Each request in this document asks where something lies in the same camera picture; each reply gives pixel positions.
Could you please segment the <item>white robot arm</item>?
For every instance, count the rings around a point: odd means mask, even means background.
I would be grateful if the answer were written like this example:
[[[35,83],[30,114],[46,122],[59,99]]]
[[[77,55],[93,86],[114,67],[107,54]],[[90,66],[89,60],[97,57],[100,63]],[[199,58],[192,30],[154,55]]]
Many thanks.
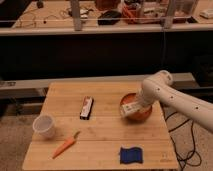
[[[156,100],[173,107],[213,133],[213,104],[182,93],[171,87],[173,77],[161,70],[146,77],[136,97],[143,107],[151,106]]]

